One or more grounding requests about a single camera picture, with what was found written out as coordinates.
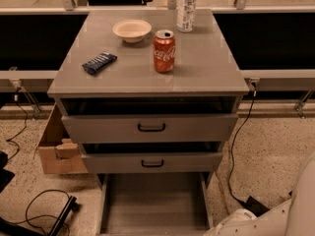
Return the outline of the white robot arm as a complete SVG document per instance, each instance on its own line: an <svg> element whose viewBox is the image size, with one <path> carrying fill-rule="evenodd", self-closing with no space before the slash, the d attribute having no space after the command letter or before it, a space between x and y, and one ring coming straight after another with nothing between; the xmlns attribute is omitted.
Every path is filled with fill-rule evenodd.
<svg viewBox="0 0 315 236"><path fill-rule="evenodd" d="M302 163L289 200L260 216L237 209L204 236L315 236L315 152Z"/></svg>

